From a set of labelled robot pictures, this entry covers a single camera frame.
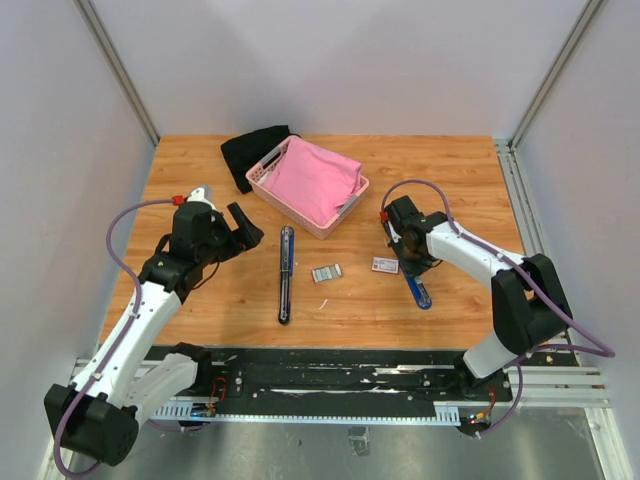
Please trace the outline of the red staple box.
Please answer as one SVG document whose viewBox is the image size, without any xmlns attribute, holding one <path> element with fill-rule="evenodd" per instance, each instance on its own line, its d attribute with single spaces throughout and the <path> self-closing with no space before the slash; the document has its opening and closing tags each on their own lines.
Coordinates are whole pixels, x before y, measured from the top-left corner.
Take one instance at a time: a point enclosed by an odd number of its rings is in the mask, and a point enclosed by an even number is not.
<svg viewBox="0 0 640 480">
<path fill-rule="evenodd" d="M 380 273 L 398 274 L 400 266 L 397 259 L 375 256 L 373 258 L 371 269 Z"/>
</svg>

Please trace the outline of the silver staple strips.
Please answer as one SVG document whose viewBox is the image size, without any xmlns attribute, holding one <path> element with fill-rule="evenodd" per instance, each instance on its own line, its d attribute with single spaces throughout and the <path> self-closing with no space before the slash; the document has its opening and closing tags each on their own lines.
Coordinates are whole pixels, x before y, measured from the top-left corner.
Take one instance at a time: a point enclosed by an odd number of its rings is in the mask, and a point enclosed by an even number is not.
<svg viewBox="0 0 640 480">
<path fill-rule="evenodd" d="M 340 279 L 343 277 L 342 269 L 337 263 L 324 267 L 314 268 L 311 270 L 311 274 L 315 283 L 322 283 Z"/>
</svg>

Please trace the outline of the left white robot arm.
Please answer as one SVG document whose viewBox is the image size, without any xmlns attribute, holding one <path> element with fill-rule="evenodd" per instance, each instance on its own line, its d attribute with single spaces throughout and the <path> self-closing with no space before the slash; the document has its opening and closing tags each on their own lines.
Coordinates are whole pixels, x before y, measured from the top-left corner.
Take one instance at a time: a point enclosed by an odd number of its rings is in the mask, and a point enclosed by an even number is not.
<svg viewBox="0 0 640 480">
<path fill-rule="evenodd" d="M 174 196 L 172 230 L 135 273 L 120 258 L 115 263 L 131 277 L 134 292 L 107 340 L 68 385 L 54 384 L 44 407 L 54 439 L 54 461 L 72 478 L 63 449 L 115 466 L 131 451 L 139 430 L 171 397 L 187 390 L 200 396 L 216 381 L 212 355 L 204 347 L 179 343 L 156 367 L 135 376 L 158 333 L 207 281 L 203 271 L 257 247 L 264 233 L 237 203 L 228 210 L 236 229 L 206 199 Z"/>
</svg>

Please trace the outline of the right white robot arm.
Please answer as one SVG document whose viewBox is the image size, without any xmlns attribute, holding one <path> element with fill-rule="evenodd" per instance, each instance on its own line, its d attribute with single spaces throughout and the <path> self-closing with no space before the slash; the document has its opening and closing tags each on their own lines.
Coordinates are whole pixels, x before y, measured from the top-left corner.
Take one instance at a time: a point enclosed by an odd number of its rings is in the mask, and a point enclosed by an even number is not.
<svg viewBox="0 0 640 480">
<path fill-rule="evenodd" d="M 431 306 L 422 275 L 442 261 L 491 294 L 491 332 L 454 363 L 453 387 L 463 399 L 480 397 L 497 371 L 567 329 L 561 316 L 571 311 L 548 257 L 500 250 L 450 222 L 444 212 L 423 214 L 407 196 L 385 206 L 380 217 L 418 305 Z"/>
</svg>

